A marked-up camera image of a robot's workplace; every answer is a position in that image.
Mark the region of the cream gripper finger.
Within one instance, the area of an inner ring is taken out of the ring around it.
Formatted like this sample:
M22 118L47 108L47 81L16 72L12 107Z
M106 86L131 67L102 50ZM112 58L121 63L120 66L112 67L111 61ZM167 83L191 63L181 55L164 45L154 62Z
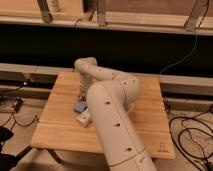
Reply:
M78 101L81 101L82 97L83 97L83 92L79 90Z

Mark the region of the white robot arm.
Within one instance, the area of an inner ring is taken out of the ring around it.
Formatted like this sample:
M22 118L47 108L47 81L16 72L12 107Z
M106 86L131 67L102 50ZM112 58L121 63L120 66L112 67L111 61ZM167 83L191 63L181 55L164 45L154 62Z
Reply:
M140 80L99 67L94 57L77 59L74 66L110 171L157 171L127 114L141 95Z

